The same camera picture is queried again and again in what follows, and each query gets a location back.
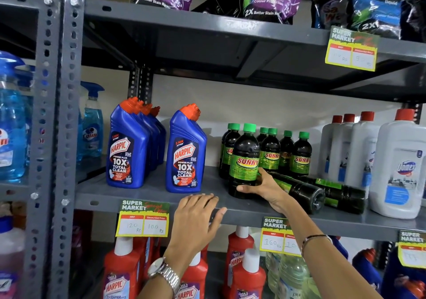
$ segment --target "wristwatch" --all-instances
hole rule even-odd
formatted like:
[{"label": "wristwatch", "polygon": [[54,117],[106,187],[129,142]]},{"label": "wristwatch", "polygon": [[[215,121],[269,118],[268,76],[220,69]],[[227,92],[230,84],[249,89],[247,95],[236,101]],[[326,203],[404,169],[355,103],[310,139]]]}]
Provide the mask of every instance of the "wristwatch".
[{"label": "wristwatch", "polygon": [[174,296],[178,293],[181,280],[171,267],[165,262],[166,258],[156,259],[148,268],[149,278],[153,278],[156,274],[162,275],[173,289]]}]

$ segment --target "white bottle with red cap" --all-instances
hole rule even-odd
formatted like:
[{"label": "white bottle with red cap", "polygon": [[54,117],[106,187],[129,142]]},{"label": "white bottle with red cap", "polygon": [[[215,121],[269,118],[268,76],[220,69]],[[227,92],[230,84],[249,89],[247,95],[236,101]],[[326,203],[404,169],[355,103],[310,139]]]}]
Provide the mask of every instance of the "white bottle with red cap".
[{"label": "white bottle with red cap", "polygon": [[379,130],[370,185],[375,212],[398,219],[418,216],[426,181],[426,127],[413,122],[413,109],[399,109]]},{"label": "white bottle with red cap", "polygon": [[328,168],[330,165],[330,151],[331,142],[333,141],[333,131],[342,123],[341,115],[333,115],[331,123],[322,128],[321,143],[319,145],[319,160],[317,176],[319,178],[327,179]]},{"label": "white bottle with red cap", "polygon": [[345,185],[364,189],[365,198],[368,198],[371,169],[380,129],[373,120],[374,112],[361,112],[361,119],[354,124],[345,175]]},{"label": "white bottle with red cap", "polygon": [[355,114],[344,114],[343,123],[333,130],[330,165],[328,168],[328,180],[332,182],[345,182],[346,165],[348,162],[349,148],[351,147],[354,121]]}]

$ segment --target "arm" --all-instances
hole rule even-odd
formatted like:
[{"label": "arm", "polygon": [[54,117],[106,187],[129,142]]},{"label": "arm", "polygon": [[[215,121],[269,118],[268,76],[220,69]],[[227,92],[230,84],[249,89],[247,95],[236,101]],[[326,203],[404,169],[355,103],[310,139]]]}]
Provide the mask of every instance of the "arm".
[{"label": "arm", "polygon": [[[275,183],[271,175],[259,168],[262,183],[259,186],[238,186],[243,193],[256,193],[267,201],[279,213],[288,218],[299,248],[303,240],[315,234],[323,234],[297,201]],[[310,240],[303,250],[305,262],[323,299],[370,298],[381,296],[355,270],[344,256],[326,238]]]},{"label": "arm", "polygon": [[[216,213],[210,227],[209,220],[219,201],[210,195],[190,195],[181,199],[173,220],[172,236],[164,253],[166,263],[182,278],[195,254],[215,237],[226,208]],[[160,275],[148,280],[138,299],[172,299],[173,290]]]}]

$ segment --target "white bottle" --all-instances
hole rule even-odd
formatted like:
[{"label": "white bottle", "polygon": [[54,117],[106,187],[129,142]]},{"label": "white bottle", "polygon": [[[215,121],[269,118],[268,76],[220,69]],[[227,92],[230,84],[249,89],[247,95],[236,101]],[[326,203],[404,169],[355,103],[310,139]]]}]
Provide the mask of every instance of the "white bottle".
[{"label": "white bottle", "polygon": [[327,180],[340,183],[345,182],[346,165],[351,146],[354,121],[355,114],[345,114],[343,116],[343,123],[333,130]]},{"label": "white bottle", "polygon": [[373,120],[374,112],[361,112],[360,121],[354,124],[345,175],[345,185],[365,190],[366,199],[369,194],[371,168],[380,129]]},{"label": "white bottle", "polygon": [[341,115],[333,115],[333,121],[322,128],[321,143],[319,145],[318,178],[327,179],[333,131],[334,128],[342,123],[342,118]]},{"label": "white bottle", "polygon": [[0,217],[0,293],[5,298],[20,298],[25,232],[13,228],[12,221],[12,216]]},{"label": "white bottle", "polygon": [[426,127],[413,119],[413,109],[399,109],[395,121],[379,130],[369,198],[371,209],[383,216],[414,219],[420,211],[426,181]]}]

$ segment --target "silver bangle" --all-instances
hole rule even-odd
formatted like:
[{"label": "silver bangle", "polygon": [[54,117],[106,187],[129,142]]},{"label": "silver bangle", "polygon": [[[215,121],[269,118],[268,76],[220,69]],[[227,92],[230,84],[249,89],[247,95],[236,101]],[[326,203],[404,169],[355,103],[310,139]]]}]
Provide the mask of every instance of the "silver bangle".
[{"label": "silver bangle", "polygon": [[300,247],[300,253],[302,254],[303,259],[305,259],[304,255],[303,255],[303,251],[306,248],[306,244],[314,238],[323,238],[323,237],[327,238],[333,244],[333,241],[331,240],[331,238],[329,238],[328,235],[325,235],[325,234],[310,235],[306,239],[303,240],[302,246]]}]

